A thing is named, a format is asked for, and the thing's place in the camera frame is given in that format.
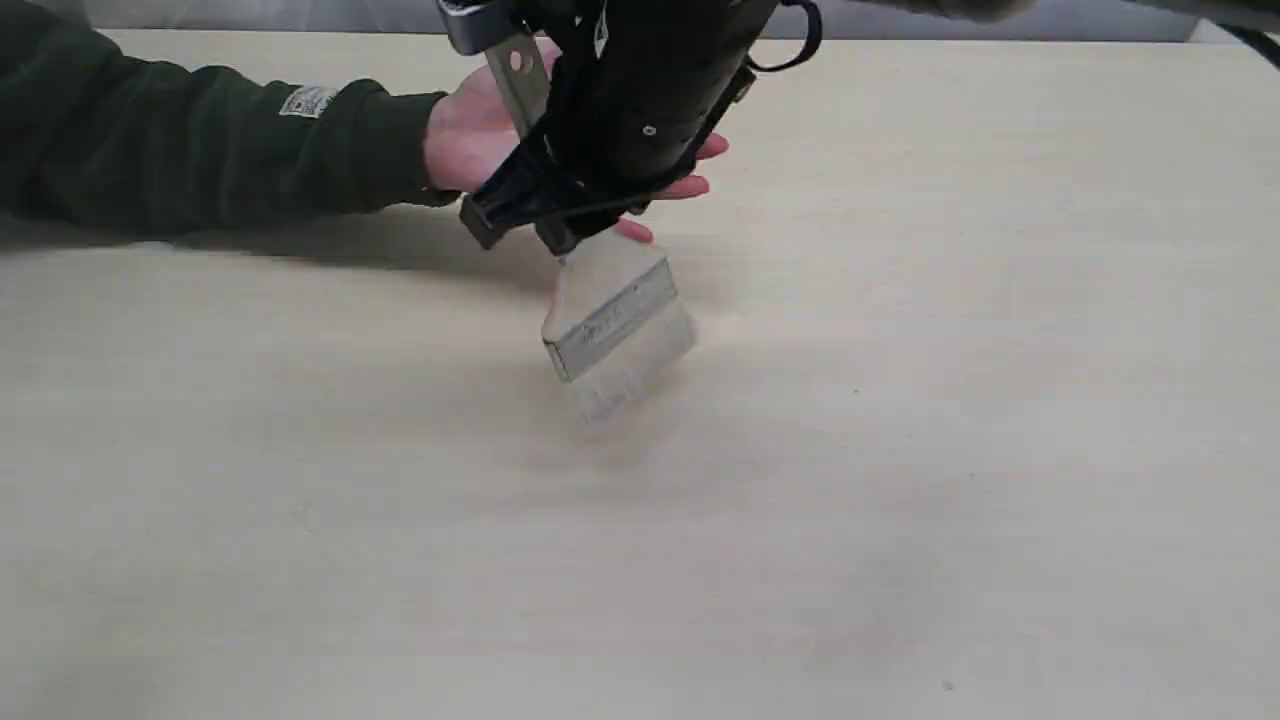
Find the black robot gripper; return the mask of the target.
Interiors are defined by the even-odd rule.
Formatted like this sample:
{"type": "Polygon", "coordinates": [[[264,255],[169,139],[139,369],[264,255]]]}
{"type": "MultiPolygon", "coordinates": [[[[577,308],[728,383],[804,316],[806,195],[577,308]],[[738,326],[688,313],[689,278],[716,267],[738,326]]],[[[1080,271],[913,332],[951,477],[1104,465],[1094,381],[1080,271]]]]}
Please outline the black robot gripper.
{"type": "Polygon", "coordinates": [[[754,81],[774,1],[443,1],[453,47],[544,33],[559,49],[541,113],[460,210],[484,250],[531,225],[556,258],[687,176],[754,81]]]}

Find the dark green sleeved forearm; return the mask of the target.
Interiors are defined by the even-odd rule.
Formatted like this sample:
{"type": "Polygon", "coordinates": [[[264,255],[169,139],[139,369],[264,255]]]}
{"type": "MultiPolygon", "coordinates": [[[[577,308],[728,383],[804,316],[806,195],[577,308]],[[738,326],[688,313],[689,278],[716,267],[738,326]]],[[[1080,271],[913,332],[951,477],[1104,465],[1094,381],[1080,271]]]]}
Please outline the dark green sleeved forearm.
{"type": "Polygon", "coordinates": [[[3,4],[1,31],[8,215],[173,236],[458,197],[428,172],[440,92],[143,60],[29,1],[3,4]]]}

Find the open bare human hand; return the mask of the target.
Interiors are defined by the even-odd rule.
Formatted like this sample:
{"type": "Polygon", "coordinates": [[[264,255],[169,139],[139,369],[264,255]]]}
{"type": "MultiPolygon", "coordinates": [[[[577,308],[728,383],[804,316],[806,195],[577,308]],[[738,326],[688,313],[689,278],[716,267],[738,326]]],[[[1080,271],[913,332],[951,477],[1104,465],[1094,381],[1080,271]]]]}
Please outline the open bare human hand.
{"type": "MultiPolygon", "coordinates": [[[[561,50],[547,37],[538,38],[543,61],[553,67],[561,50]]],[[[461,85],[435,102],[424,140],[429,186],[442,192],[471,193],[477,190],[517,146],[520,135],[506,109],[497,81],[488,67],[472,72],[461,85]]],[[[730,141],[713,132],[698,150],[696,161],[726,154],[730,141]]],[[[710,192],[710,182],[696,172],[658,193],[658,200],[696,199],[710,192]]],[[[613,229],[639,243],[650,243],[653,232],[627,217],[613,229]]]]}

